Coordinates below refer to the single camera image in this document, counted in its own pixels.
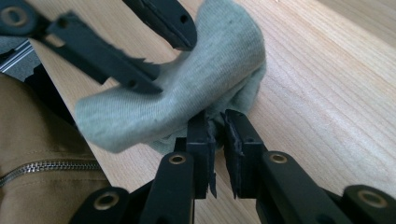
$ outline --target black plastic part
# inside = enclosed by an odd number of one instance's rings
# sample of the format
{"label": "black plastic part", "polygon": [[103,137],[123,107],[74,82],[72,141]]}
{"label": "black plastic part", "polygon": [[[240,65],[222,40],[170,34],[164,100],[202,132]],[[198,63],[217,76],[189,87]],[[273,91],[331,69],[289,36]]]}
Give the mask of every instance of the black plastic part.
{"label": "black plastic part", "polygon": [[47,33],[61,39],[64,45],[54,46],[42,39],[45,45],[99,83],[114,77],[125,88],[135,92],[155,94],[162,91],[152,83],[160,73],[159,65],[146,63],[145,67],[138,67],[135,64],[137,60],[133,61],[121,50],[107,44],[74,13],[60,16],[47,29]]}
{"label": "black plastic part", "polygon": [[50,22],[22,0],[0,1],[0,35],[30,37]]}
{"label": "black plastic part", "polygon": [[217,197],[215,174],[216,141],[208,133],[205,111],[189,120],[187,152],[194,157],[195,199],[205,199],[207,187]]}
{"label": "black plastic part", "polygon": [[187,138],[176,138],[174,151],[186,152]]}
{"label": "black plastic part", "polygon": [[328,191],[326,189],[323,189],[323,191],[327,194],[327,196],[329,196],[329,198],[335,203],[337,204],[338,207],[340,207],[341,204],[341,196],[339,196],[338,194],[334,194],[331,191]]}
{"label": "black plastic part", "polygon": [[194,159],[186,152],[163,157],[139,223],[193,223]]}
{"label": "black plastic part", "polygon": [[267,149],[244,114],[226,110],[222,116],[227,134],[224,156],[233,196],[257,198],[260,185],[258,164]]}
{"label": "black plastic part", "polygon": [[262,155],[262,183],[286,223],[351,223],[290,155]]}
{"label": "black plastic part", "polygon": [[69,110],[64,104],[64,100],[53,85],[43,64],[34,69],[34,73],[27,77],[24,81],[37,95],[44,105],[46,105],[54,114],[69,123],[76,126]]}
{"label": "black plastic part", "polygon": [[396,201],[383,191],[368,186],[347,187],[340,207],[354,223],[396,223]]}
{"label": "black plastic part", "polygon": [[285,220],[280,214],[271,193],[264,183],[261,183],[259,194],[256,200],[256,212],[261,223],[283,224]]}
{"label": "black plastic part", "polygon": [[129,204],[123,214],[122,224],[138,224],[151,190],[152,180],[129,195]]}
{"label": "black plastic part", "polygon": [[[128,196],[129,193],[125,189],[112,187],[99,189],[85,200],[71,219],[70,224],[118,224],[122,221],[128,206]],[[112,200],[116,200],[117,203],[106,209],[106,203]]]}
{"label": "black plastic part", "polygon": [[192,17],[177,0],[123,0],[149,28],[174,48],[192,50],[197,32]]}
{"label": "black plastic part", "polygon": [[101,84],[114,77],[131,91],[162,92],[152,82],[160,74],[158,64],[144,63],[115,49],[73,12],[49,22],[24,1],[7,0],[0,2],[0,14],[0,35],[32,37]]}

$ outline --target towel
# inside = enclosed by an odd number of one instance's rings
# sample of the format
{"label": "towel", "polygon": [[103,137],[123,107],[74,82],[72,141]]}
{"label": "towel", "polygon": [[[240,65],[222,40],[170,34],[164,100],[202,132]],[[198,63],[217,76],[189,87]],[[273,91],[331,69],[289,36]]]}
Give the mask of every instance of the towel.
{"label": "towel", "polygon": [[147,143],[164,154],[200,111],[206,109],[218,138],[219,112],[249,111],[265,73],[261,29],[232,0],[205,0],[195,23],[194,50],[162,65],[155,80],[161,94],[116,87],[78,101],[77,126],[89,141],[114,153]]}

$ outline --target wood grain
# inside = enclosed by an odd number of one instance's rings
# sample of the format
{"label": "wood grain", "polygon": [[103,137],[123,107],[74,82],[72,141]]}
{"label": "wood grain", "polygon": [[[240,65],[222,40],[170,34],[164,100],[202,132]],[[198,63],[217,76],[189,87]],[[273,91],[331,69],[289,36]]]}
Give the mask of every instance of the wood grain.
{"label": "wood grain", "polygon": [[[164,63],[178,54],[121,1],[29,2],[52,19],[73,9],[104,39],[132,56]],[[202,3],[180,2],[193,16]],[[335,193],[347,185],[366,184],[396,197],[395,4],[237,2],[265,38],[268,70],[249,118],[267,147],[292,155],[320,186]],[[110,80],[99,86],[34,45],[72,113],[79,98],[116,85]],[[111,183],[128,190],[154,177],[161,159],[144,145],[120,154],[91,147]],[[219,197],[197,202],[196,223],[258,223],[253,201],[233,199],[221,153],[216,169]]]}

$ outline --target zipper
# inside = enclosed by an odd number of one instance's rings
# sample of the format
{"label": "zipper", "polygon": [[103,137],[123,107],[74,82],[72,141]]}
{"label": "zipper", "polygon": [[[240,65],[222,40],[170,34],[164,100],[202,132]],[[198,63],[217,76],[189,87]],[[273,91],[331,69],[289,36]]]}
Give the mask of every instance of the zipper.
{"label": "zipper", "polygon": [[8,174],[0,177],[0,188],[11,180],[22,175],[29,175],[48,171],[99,171],[102,170],[97,161],[57,160],[34,161],[26,163]]}

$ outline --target table surface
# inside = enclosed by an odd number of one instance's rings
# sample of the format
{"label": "table surface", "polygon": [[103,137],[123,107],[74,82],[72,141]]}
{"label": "table surface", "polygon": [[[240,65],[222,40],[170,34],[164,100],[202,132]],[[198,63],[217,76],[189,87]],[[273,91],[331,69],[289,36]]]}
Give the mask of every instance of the table surface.
{"label": "table surface", "polygon": [[[29,0],[55,19],[73,9],[106,41],[135,57],[172,61],[176,50],[121,1]],[[195,17],[202,0],[182,0]],[[262,28],[268,71],[249,118],[270,150],[289,153],[323,188],[353,184],[396,197],[396,2],[392,0],[237,1]],[[94,83],[34,43],[73,113],[81,97],[116,85]],[[92,151],[114,186],[150,181],[161,155],[145,145]],[[218,198],[196,202],[196,223],[258,223],[253,200],[234,200],[222,153]]]}

